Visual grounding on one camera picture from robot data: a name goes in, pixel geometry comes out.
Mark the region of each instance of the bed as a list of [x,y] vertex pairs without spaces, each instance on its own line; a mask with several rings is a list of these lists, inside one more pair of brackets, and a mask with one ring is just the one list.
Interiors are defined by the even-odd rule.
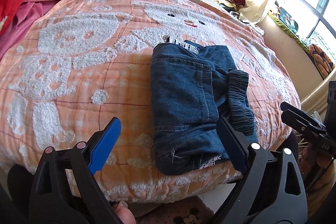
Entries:
[[[190,29],[178,21],[184,17],[206,24]],[[47,146],[73,147],[116,116],[121,136],[95,174],[108,200],[173,202],[238,178],[229,161],[180,176],[155,168],[150,64],[165,35],[227,45],[250,76],[259,143],[276,149],[290,134],[280,104],[300,101],[285,67],[253,28],[212,0],[61,0],[1,59],[1,168],[17,163],[34,173]]]

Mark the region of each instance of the white fuzzy cartoon animal pattern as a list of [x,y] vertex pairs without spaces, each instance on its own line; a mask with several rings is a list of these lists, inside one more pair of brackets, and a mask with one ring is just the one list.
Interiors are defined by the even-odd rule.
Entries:
[[220,28],[220,17],[212,12],[193,10],[191,7],[177,5],[164,5],[135,0],[133,5],[142,7],[145,13],[161,27],[133,30],[131,35],[121,37],[115,48],[122,52],[139,52],[147,47],[154,48],[163,43],[165,35],[177,41],[182,40],[182,35],[194,38],[194,42],[213,41],[224,44],[226,36]]
[[[18,91],[7,116],[12,131],[16,135],[25,133],[27,99],[34,99],[33,130],[39,148],[43,150],[52,144],[58,149],[60,143],[71,146],[75,134],[62,128],[52,100],[76,91],[75,86],[68,86],[72,70],[98,66],[117,56],[115,49],[101,46],[131,18],[121,12],[66,15],[59,22],[55,22],[57,18],[50,18],[39,33],[40,54],[23,60],[20,64],[22,76],[8,87]],[[94,103],[104,102],[100,94],[105,100],[108,97],[108,94],[99,93]]]

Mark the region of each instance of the white stitching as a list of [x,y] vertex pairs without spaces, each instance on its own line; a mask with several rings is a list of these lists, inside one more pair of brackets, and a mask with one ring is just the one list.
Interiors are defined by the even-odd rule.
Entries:
[[207,107],[208,121],[209,121],[209,109],[208,109],[208,104],[207,104],[207,100],[205,99],[205,94],[204,94],[204,89],[203,89],[203,68],[202,68],[202,70],[201,70],[201,78],[202,78],[202,91],[203,91],[203,97],[204,97],[204,101],[205,101],[205,106]]

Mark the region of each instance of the bed sheet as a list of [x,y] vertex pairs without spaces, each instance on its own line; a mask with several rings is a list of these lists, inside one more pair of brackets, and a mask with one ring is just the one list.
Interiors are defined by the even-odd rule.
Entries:
[[[186,19],[197,27],[186,25]],[[121,136],[95,174],[108,200],[172,202],[237,178],[230,162],[181,176],[155,168],[150,63],[153,47],[165,35],[227,45],[237,68],[250,75],[248,99],[260,144],[276,148],[289,135],[280,104],[300,107],[300,101],[284,66],[257,32],[213,3],[62,0],[0,62],[1,167],[18,163],[33,173],[44,148],[86,141],[116,116]],[[78,195],[72,173],[67,174]]]

